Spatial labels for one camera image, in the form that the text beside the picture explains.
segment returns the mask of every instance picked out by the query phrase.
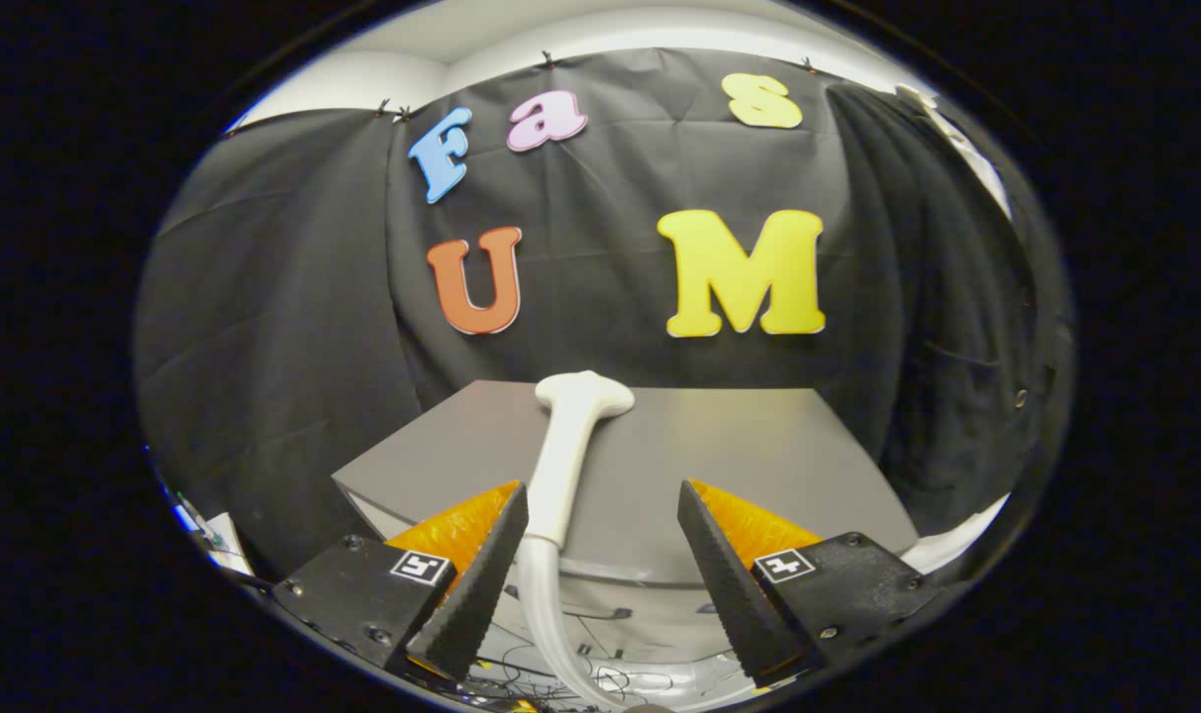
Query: gray table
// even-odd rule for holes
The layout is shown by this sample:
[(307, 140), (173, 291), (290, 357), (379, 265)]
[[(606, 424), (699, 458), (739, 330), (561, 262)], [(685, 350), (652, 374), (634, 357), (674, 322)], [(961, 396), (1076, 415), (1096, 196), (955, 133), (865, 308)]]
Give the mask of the gray table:
[[(835, 537), (859, 531), (902, 552), (916, 529), (895, 492), (813, 389), (635, 388), (596, 426), (584, 460), (566, 575), (700, 586), (676, 522), (695, 478)], [(532, 383), (478, 381), (333, 478), (406, 523), (533, 474), (550, 413)]]

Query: blue letter f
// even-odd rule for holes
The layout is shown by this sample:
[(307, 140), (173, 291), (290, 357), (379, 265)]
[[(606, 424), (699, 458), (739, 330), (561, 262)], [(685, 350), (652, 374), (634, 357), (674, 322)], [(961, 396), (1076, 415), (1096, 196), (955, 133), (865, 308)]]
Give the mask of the blue letter f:
[(424, 180), (429, 184), (428, 202), (437, 203), (446, 196), (448, 190), (464, 178), (467, 167), (464, 163), (450, 162), (450, 156), (460, 157), (468, 152), (468, 137), (459, 127), (468, 122), (472, 110), (465, 107), (456, 107), (454, 112), (446, 115), (435, 127), (429, 130), (419, 140), (411, 145), (406, 155), (416, 158), (424, 172)]

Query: letter u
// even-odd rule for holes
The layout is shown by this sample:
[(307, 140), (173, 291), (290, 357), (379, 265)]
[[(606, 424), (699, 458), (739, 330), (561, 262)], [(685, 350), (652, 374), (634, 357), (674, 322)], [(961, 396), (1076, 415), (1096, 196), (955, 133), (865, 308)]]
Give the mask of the letter u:
[(447, 240), (428, 252), (429, 265), (437, 278), (437, 299), (442, 313), (454, 329), (464, 334), (495, 334), (513, 324), (520, 312), (520, 281), (516, 278), (516, 253), (520, 229), (501, 227), (488, 230), (477, 244), (490, 253), (494, 275), (495, 302), (485, 310), (468, 298), (468, 281), (464, 271), (467, 240)]

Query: black fabric backdrop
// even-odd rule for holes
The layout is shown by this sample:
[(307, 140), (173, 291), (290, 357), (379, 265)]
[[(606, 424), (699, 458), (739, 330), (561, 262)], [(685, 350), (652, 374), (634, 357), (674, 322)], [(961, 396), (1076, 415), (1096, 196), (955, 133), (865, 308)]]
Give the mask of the black fabric backdrop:
[[(802, 125), (742, 125), (719, 88), (731, 72), (776, 77)], [(550, 89), (578, 95), (586, 128), (510, 152), (510, 108)], [(467, 175), (430, 206), (406, 154), (460, 106)], [(1016, 173), (1006, 185), (1026, 191)], [(747, 252), (778, 209), (821, 217), (825, 330), (668, 336), (675, 256), (656, 224), (692, 208), (718, 212)], [(1011, 227), (892, 95), (745, 54), (568, 59), (408, 121), (275, 116), (215, 145), (161, 223), (135, 342), (144, 432), (166, 479), (205, 514), (228, 510), (279, 575), (365, 532), (330, 474), (473, 379), (591, 369), (631, 385), (815, 388), (918, 531), (945, 532), (1011, 490), (1035, 451), (1069, 296), (1029, 211)], [(520, 313), (461, 334), (425, 252), (468, 240), (471, 298), (488, 304), (477, 238), (500, 226), (524, 235)]]

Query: yellow letter m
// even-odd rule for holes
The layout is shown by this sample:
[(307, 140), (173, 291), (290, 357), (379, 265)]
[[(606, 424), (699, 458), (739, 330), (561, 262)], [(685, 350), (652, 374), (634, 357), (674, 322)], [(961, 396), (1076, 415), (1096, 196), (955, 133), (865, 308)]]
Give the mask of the yellow letter m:
[(815, 239), (823, 222), (813, 212), (776, 211), (745, 248), (713, 211), (670, 212), (657, 232), (675, 244), (679, 312), (667, 322), (671, 337), (712, 337), (723, 320), (710, 310), (710, 290), (739, 332), (749, 330), (764, 294), (771, 304), (758, 323), (767, 334), (825, 329), (815, 296)]

